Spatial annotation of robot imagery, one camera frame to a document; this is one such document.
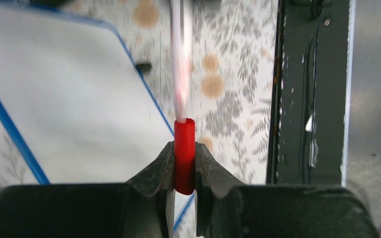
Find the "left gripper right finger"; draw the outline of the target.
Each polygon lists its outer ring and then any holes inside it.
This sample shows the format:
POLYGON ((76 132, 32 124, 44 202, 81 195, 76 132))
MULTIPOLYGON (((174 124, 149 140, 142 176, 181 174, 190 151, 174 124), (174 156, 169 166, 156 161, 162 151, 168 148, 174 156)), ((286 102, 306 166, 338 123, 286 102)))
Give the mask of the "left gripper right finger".
POLYGON ((240 185, 243 183, 213 158, 206 145, 196 144, 195 215, 198 236, 242 237, 240 185))

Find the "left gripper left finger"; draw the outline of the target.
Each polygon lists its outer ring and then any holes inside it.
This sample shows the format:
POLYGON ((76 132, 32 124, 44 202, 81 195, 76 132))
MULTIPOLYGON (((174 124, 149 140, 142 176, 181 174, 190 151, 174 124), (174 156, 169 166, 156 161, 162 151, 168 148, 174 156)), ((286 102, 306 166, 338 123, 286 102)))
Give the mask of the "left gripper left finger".
POLYGON ((168 142, 157 158, 126 185, 125 237, 172 238, 174 227, 174 145, 168 142))

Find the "red marker cap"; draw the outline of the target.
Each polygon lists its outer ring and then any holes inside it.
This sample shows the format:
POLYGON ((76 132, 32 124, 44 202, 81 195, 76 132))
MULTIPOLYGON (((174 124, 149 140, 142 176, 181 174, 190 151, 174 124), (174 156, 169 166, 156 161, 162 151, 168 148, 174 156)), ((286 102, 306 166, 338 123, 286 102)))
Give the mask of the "red marker cap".
POLYGON ((174 122, 175 190, 191 195, 195 189, 195 122, 174 122))

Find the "blue framed whiteboard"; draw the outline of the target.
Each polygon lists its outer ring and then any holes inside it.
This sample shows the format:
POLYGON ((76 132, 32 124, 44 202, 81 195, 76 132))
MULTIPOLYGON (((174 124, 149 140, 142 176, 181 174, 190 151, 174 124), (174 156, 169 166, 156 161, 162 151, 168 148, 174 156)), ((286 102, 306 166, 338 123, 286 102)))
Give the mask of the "blue framed whiteboard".
POLYGON ((0 120, 39 182, 0 192, 0 238, 125 238, 126 182, 173 141, 111 25, 2 1, 0 120))

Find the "white marker pen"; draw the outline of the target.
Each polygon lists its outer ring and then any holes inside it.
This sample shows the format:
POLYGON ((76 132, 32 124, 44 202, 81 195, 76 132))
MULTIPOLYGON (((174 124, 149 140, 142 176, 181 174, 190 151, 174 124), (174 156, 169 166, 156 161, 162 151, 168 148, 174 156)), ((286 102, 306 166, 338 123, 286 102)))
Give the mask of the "white marker pen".
POLYGON ((191 81, 193 1, 170 1, 171 67, 176 121, 186 122, 191 81))

